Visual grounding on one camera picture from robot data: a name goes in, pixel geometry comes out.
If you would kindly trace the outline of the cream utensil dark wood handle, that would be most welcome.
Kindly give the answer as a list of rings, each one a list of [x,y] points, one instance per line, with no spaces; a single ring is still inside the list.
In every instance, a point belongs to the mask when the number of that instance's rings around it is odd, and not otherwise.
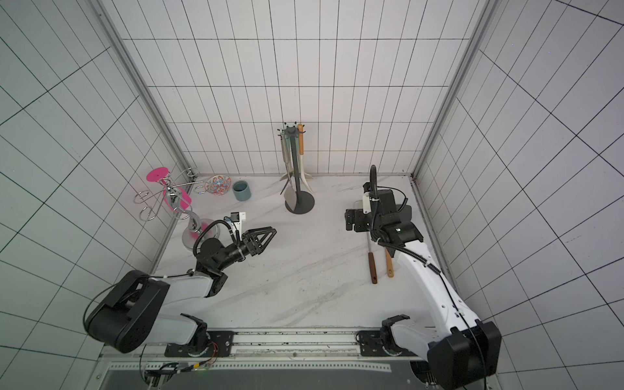
[[[375,256],[372,250],[372,240],[371,240],[371,235],[368,232],[367,233],[367,257],[368,257],[368,265],[369,265],[369,270],[370,270],[370,279],[372,284],[378,284],[378,277],[377,277],[377,271],[376,271],[376,265],[375,265]]]

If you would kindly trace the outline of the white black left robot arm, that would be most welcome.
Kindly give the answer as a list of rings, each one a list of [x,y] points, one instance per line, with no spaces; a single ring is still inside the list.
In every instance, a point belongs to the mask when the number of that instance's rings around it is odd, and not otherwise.
[[[228,279],[225,269],[262,254],[277,234],[273,227],[229,232],[228,246],[201,232],[192,247],[196,266],[184,274],[157,277],[128,272],[87,305],[85,332],[122,354],[150,344],[180,346],[192,357],[204,354],[211,345],[206,322],[185,313],[167,314],[164,309],[186,299],[216,296]]]

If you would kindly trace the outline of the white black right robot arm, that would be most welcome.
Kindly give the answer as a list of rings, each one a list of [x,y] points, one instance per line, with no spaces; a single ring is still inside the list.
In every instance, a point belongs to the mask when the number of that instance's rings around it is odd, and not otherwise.
[[[406,203],[396,204],[392,189],[367,187],[356,208],[344,213],[347,230],[367,233],[370,243],[385,248],[409,271],[433,321],[427,327],[408,315],[387,318],[377,337],[362,333],[363,351],[419,357],[443,389],[485,384],[497,372],[500,330],[482,321],[449,285],[410,212]]]

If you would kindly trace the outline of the cream spatula light wood handle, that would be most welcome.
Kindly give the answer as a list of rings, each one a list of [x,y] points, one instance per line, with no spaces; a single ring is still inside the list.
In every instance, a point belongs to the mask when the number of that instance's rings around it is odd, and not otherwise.
[[[385,263],[386,263],[386,268],[387,268],[387,275],[388,275],[389,278],[393,278],[394,277],[393,258],[391,256],[391,254],[389,253],[388,249],[385,249],[384,253],[385,253]]]

